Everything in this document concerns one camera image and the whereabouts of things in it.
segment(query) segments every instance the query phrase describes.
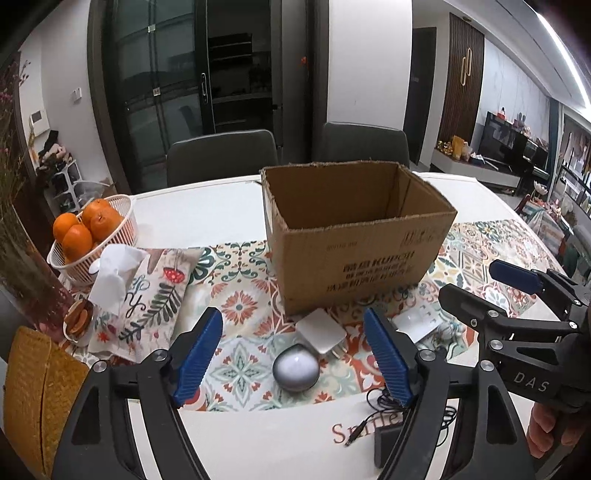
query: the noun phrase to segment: cardboard box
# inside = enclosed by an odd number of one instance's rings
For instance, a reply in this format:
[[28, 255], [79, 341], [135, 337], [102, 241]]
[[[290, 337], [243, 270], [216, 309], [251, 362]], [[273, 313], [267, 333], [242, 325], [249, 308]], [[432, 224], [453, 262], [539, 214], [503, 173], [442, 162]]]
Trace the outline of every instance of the cardboard box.
[[262, 186], [287, 314], [419, 282], [457, 213], [392, 162], [267, 167]]

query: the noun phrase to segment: gold door handle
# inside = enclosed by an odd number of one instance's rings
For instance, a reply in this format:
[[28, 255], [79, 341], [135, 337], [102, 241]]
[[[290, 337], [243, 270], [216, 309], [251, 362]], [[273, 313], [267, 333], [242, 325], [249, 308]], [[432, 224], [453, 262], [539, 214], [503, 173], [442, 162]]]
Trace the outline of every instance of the gold door handle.
[[466, 57], [462, 57], [462, 68], [460, 69], [460, 85], [466, 86]]
[[472, 75], [472, 49], [468, 47], [468, 76]]

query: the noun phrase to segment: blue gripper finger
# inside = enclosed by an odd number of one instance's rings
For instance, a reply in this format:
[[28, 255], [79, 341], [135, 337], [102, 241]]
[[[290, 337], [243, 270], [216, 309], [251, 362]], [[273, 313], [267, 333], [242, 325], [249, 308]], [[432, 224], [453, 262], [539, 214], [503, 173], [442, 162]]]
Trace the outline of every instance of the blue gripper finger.
[[372, 309], [363, 314], [363, 328], [388, 391], [401, 405], [408, 406], [414, 398], [408, 366]]
[[173, 394], [178, 406], [194, 397], [222, 337], [223, 321], [220, 311], [215, 310], [206, 321], [201, 335], [178, 369], [177, 388]]
[[495, 260], [488, 267], [488, 271], [494, 280], [517, 288], [529, 295], [540, 293], [542, 290], [542, 281], [538, 274], [517, 265]]

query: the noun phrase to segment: gray chair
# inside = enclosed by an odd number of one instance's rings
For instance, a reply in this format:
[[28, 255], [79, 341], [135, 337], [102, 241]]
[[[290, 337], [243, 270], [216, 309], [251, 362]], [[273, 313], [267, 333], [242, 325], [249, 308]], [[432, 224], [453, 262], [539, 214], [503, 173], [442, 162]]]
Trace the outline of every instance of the gray chair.
[[[591, 272], [591, 233], [582, 225], [575, 225], [566, 245], [570, 249], [567, 248], [564, 255], [564, 271], [574, 281], [587, 284]], [[571, 255], [573, 250], [576, 251], [574, 256]]]
[[374, 125], [326, 122], [322, 127], [320, 161], [386, 160], [408, 167], [405, 133]]
[[166, 156], [169, 187], [198, 181], [256, 175], [277, 165], [275, 139], [269, 130], [204, 135], [176, 142]]

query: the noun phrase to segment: yellow woven mat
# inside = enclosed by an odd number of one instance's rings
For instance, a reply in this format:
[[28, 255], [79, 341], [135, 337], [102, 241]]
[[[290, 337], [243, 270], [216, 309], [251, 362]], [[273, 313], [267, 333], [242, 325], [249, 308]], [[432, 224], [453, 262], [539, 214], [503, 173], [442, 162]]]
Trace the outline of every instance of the yellow woven mat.
[[17, 330], [4, 395], [7, 439], [34, 473], [51, 475], [57, 445], [88, 367], [35, 330]]
[[4, 431], [27, 467], [43, 473], [41, 454], [41, 399], [51, 339], [35, 330], [20, 327], [12, 341], [6, 392]]
[[53, 470], [64, 425], [87, 374], [86, 365], [52, 344], [41, 408], [41, 448], [48, 476]]

